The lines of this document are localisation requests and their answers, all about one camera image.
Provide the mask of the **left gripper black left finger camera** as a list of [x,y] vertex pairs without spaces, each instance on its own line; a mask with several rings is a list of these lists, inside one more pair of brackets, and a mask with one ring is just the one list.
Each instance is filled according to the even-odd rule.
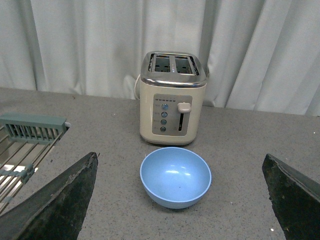
[[75,240],[95,187],[98,157],[90,152],[0,217],[2,240]]

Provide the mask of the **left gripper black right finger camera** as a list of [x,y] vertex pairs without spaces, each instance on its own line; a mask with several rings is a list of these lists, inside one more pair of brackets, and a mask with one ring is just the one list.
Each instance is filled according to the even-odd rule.
[[271,154],[262,164],[273,212],[287,240],[320,238],[320,184]]

